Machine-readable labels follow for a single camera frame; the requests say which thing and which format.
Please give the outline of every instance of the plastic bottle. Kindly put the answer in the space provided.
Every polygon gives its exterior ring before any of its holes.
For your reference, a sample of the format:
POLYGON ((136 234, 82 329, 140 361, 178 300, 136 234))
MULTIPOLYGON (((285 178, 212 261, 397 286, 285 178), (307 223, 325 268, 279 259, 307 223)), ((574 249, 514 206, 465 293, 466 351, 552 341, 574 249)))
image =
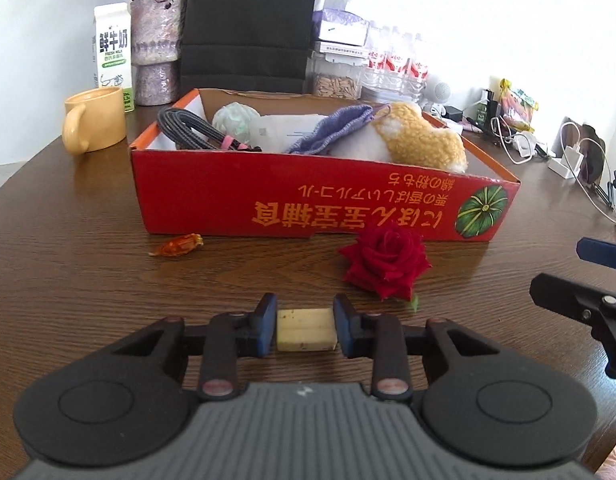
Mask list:
POLYGON ((410 64, 408 74, 414 78, 426 79, 428 76, 428 57, 430 55, 428 44, 421 38, 421 34, 417 33, 414 43, 415 63, 410 64))
POLYGON ((426 78, 428 76, 428 51, 426 44, 421 39, 421 34, 415 36, 415 41, 410 49, 410 59, 408 60, 408 70, 402 85, 402 93, 412 97, 414 102, 421 100, 426 78))
POLYGON ((376 88, 382 82, 386 65, 386 38, 384 31, 377 27, 375 22, 370 22, 365 45, 368 49, 368 66, 362 76, 362 85, 367 88, 376 88))
POLYGON ((383 88, 400 91, 408 67, 408 45, 398 27, 392 28, 390 50, 386 56, 383 88))

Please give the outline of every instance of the wood grain tabletop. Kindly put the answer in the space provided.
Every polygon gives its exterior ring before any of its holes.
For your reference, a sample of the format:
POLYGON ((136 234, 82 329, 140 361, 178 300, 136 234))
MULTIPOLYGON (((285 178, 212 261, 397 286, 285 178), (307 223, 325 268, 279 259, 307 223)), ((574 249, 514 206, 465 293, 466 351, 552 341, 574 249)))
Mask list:
MULTIPOLYGON (((156 108, 128 116, 129 139, 156 108)), ((353 235, 311 239, 209 237, 191 254, 165 260, 147 252, 166 237, 144 230, 125 142, 73 158, 60 139, 0 189, 0 480, 26 463, 12 423, 20 392, 41 375, 165 316, 207 322, 227 310, 250 310, 264 292, 280 308, 332 304, 345 292, 365 312, 396 314, 423 325, 441 316, 475 330, 585 384, 597 401, 597 429, 584 456, 596 469, 616 442, 616 381, 589 329, 533 305, 530 280, 552 272, 616 290, 616 271, 580 261, 582 236, 616 241, 614 226, 582 190, 542 162, 513 166, 522 181, 506 219, 488 242, 429 242, 432 269, 419 279, 419 310, 380 303, 342 282, 337 249, 353 235)), ((195 384, 199 360, 188 367, 195 384)), ((421 360, 413 381, 425 387, 421 360)), ((371 362, 338 352, 275 354, 240 362, 240 379, 370 381, 371 362)))

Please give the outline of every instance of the yellow mug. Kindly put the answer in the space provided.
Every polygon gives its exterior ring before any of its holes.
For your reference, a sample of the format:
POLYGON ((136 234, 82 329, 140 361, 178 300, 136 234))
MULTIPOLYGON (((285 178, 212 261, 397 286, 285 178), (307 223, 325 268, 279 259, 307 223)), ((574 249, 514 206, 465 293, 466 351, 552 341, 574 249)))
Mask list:
POLYGON ((62 140, 71 155, 103 150, 126 138, 121 87, 95 88, 66 99, 62 140))

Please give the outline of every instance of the black phone holder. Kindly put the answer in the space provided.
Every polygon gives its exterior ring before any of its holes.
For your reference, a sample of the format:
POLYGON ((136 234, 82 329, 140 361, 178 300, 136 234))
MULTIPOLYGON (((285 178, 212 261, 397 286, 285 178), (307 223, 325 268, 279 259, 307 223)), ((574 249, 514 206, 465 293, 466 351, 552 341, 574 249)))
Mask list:
POLYGON ((597 195, 603 200, 604 204, 610 209, 614 209, 614 190, 616 190, 616 170, 613 172, 614 179, 612 182, 608 181, 606 184, 606 190, 604 190, 599 184, 593 182, 591 188, 597 195))
POLYGON ((530 285, 534 304, 591 327, 590 335, 608 356, 606 375, 616 379, 616 294, 550 274, 536 276, 530 285))

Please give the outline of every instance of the pink strap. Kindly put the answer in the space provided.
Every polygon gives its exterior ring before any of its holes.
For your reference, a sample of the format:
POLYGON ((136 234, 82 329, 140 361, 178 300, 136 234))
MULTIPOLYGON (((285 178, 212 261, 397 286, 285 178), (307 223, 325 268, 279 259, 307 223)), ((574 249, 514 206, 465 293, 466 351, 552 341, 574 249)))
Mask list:
POLYGON ((228 148, 230 148, 230 145, 232 144, 233 140, 233 137, 231 137, 230 135, 226 135, 224 137, 224 140, 222 140, 222 145, 220 146, 220 149, 227 150, 228 148))

